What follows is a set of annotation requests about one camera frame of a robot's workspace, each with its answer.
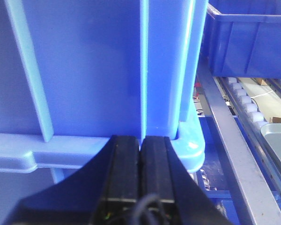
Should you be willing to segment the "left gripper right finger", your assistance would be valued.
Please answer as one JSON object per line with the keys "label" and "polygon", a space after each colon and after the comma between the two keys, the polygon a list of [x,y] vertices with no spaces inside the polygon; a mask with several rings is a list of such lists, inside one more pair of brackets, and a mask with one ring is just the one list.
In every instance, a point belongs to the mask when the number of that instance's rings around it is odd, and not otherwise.
{"label": "left gripper right finger", "polygon": [[230,225],[191,178],[170,139],[146,136],[140,150],[141,225]]}

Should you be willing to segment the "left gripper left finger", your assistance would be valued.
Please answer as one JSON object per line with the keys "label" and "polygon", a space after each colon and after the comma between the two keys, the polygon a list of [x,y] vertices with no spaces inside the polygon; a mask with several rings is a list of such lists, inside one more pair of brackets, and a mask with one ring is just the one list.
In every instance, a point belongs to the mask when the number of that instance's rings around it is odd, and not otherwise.
{"label": "left gripper left finger", "polygon": [[139,198],[139,143],[113,135],[81,169],[21,199],[5,225],[103,225]]}

